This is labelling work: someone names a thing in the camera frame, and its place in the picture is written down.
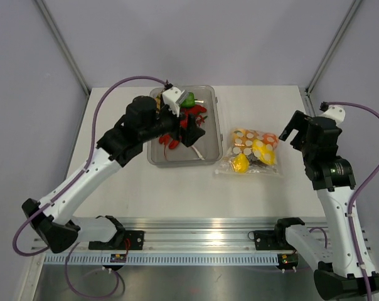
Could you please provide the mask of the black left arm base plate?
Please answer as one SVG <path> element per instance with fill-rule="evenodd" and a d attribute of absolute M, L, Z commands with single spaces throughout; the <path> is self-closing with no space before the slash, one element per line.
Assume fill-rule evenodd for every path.
<path fill-rule="evenodd" d="M 143 250 L 145 232 L 139 230 L 118 231 L 108 242 L 90 241 L 89 250 Z"/>

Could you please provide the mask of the orange fruit toy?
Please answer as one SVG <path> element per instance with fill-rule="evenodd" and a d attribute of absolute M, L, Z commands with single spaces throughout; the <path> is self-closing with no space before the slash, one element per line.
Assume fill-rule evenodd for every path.
<path fill-rule="evenodd" d="M 243 151 L 246 148 L 252 148 L 253 142 L 259 140 L 265 145 L 270 145 L 271 149 L 276 149 L 279 144 L 279 138 L 273 133 L 262 132 L 252 129 L 234 129 L 231 133 L 233 149 Z"/>

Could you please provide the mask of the yellow lemon toy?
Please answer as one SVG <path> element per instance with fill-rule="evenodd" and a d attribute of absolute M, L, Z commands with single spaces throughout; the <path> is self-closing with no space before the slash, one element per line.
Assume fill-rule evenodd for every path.
<path fill-rule="evenodd" d="M 252 142 L 252 154 L 268 166 L 277 164 L 274 148 L 270 144 L 263 143 L 261 140 L 255 139 Z"/>
<path fill-rule="evenodd" d="M 232 171 L 241 174 L 246 173 L 250 165 L 247 156 L 243 153 L 240 153 L 232 158 L 230 163 L 232 166 Z"/>

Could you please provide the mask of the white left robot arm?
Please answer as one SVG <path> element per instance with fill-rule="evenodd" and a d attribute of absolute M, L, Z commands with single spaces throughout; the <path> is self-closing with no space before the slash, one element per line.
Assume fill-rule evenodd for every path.
<path fill-rule="evenodd" d="M 128 235 L 115 217 L 76 218 L 74 213 L 107 178 L 138 156 L 144 143 L 166 134 L 191 147 L 205 130 L 193 114 L 173 112 L 169 105 L 158 109 L 152 97 L 136 97 L 80 169 L 39 201 L 27 199 L 23 212 L 47 249 L 61 253 L 80 242 L 88 242 L 93 250 L 125 249 Z"/>

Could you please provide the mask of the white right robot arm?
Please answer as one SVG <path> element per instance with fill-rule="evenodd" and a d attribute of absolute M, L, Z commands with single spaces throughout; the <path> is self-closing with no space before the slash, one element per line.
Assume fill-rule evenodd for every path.
<path fill-rule="evenodd" d="M 285 141 L 293 130 L 297 132 L 291 146 L 301 152 L 306 176 L 324 209 L 331 249 L 319 244 L 299 218 L 278 220 L 273 239 L 279 248 L 291 246 L 305 259 L 323 300 L 371 300 L 379 293 L 379 273 L 366 249 L 359 222 L 359 188 L 352 166 L 337 153 L 345 111 L 339 106 L 333 110 L 316 117 L 295 111 L 279 136 Z"/>

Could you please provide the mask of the clear dotted zip top bag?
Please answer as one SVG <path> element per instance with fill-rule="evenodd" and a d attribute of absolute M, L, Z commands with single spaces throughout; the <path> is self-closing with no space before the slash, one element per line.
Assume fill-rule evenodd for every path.
<path fill-rule="evenodd" d="M 240 175 L 243 175 L 243 174 L 265 174 L 268 176 L 281 176 L 282 175 L 282 168 L 281 168 L 280 159 L 279 159 L 279 144 L 276 147 L 276 149 L 274 149 L 275 154 L 276 154 L 276 158 L 277 158 L 277 164 L 276 165 L 267 166 L 266 168 L 261 168 L 261 167 L 254 168 L 254 167 L 250 167 L 250 165 L 249 165 L 248 171 L 246 173 L 242 173 L 242 174 L 232 171 L 232 166 L 230 163 L 232 158 L 234 158 L 236 155 L 238 155 L 240 153 L 243 153 L 246 156 L 249 156 L 252 154 L 252 148 L 246 148 L 243 151 L 241 151 L 240 149 L 233 149 L 233 142 L 232 142 L 231 133 L 234 129 L 237 129 L 237 128 L 245 129 L 245 128 L 241 128 L 241 127 L 235 127 L 230 131 L 230 133 L 228 135 L 228 142 L 229 142 L 228 149 L 227 149 L 225 155 L 222 157 L 221 161 L 219 162 L 219 165 L 218 165 L 217 169 L 215 170 L 215 174 L 216 175 L 219 175 L 219 174 L 240 174 Z"/>

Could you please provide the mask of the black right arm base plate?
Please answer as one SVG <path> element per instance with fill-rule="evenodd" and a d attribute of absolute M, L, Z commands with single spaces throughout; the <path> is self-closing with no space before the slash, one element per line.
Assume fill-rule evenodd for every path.
<path fill-rule="evenodd" d="M 295 250 L 282 235 L 277 235 L 274 230 L 250 231 L 248 238 L 254 242 L 257 251 Z"/>

